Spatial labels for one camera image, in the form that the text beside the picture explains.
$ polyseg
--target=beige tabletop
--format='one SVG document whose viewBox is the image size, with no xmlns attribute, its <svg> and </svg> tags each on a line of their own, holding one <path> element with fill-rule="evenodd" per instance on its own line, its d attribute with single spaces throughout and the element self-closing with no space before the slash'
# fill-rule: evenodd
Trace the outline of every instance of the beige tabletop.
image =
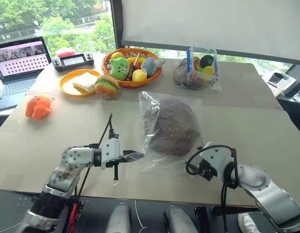
<svg viewBox="0 0 300 233">
<path fill-rule="evenodd" d="M 167 61 L 162 76 L 155 82 L 141 89 L 121 89 L 114 101 L 100 100 L 95 95 L 64 95 L 58 85 L 64 73 L 55 72 L 49 65 L 38 77 L 31 94 L 55 97 L 51 114 L 42 121 L 26 118 L 27 96 L 0 128 L 0 189 L 40 192 L 60 163 L 62 151 L 70 145 L 97 142 L 110 113 L 123 149 L 141 150 L 138 92 L 147 90 L 201 98 L 199 121 L 204 141 L 235 147 L 239 163 L 266 169 L 273 181 L 300 204 L 300 133 L 254 67 L 220 63 L 223 91 L 214 93 L 175 86 L 173 62 Z M 137 162 L 121 164 L 119 181 L 113 181 L 113 169 L 92 168 L 83 195 L 220 204 L 220 180 L 208 182 L 188 175 L 184 170 L 188 156 L 181 163 L 166 166 L 163 162 L 151 169 L 148 168 L 157 158 L 148 155 Z M 228 191 L 227 204 L 248 206 L 254 205 L 254 201 L 238 188 Z"/>
</svg>

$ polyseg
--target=white sneaker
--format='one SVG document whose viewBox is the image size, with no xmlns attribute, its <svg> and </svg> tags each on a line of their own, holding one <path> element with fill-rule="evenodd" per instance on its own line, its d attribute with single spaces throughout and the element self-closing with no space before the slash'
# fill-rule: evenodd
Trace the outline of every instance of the white sneaker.
<svg viewBox="0 0 300 233">
<path fill-rule="evenodd" d="M 249 214 L 238 214 L 238 226 L 242 233 L 260 233 Z"/>
</svg>

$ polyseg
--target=laptop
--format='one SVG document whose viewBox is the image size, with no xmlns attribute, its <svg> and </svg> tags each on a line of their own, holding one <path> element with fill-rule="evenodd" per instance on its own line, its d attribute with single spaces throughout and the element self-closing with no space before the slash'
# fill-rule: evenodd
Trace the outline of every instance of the laptop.
<svg viewBox="0 0 300 233">
<path fill-rule="evenodd" d="M 0 44 L 0 110 L 17 106 L 50 62 L 42 37 Z"/>
</svg>

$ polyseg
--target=projector screen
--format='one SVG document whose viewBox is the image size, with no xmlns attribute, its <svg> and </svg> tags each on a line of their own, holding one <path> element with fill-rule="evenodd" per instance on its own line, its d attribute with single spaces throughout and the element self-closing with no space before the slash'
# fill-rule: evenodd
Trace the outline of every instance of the projector screen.
<svg viewBox="0 0 300 233">
<path fill-rule="evenodd" d="M 300 0 L 123 0 L 125 41 L 300 61 Z"/>
</svg>

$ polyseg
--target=laptop keyboard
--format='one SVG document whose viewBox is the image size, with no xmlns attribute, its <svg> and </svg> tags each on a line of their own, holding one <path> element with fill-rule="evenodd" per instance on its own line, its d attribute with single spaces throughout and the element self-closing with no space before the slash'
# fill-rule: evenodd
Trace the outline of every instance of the laptop keyboard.
<svg viewBox="0 0 300 233">
<path fill-rule="evenodd" d="M 1 96 L 6 96 L 18 92 L 24 92 L 28 91 L 30 87 L 34 84 L 35 79 L 29 80 L 27 82 L 22 82 L 22 83 L 16 83 L 14 85 L 6 85 L 4 86 L 4 89 L 1 92 Z"/>
</svg>

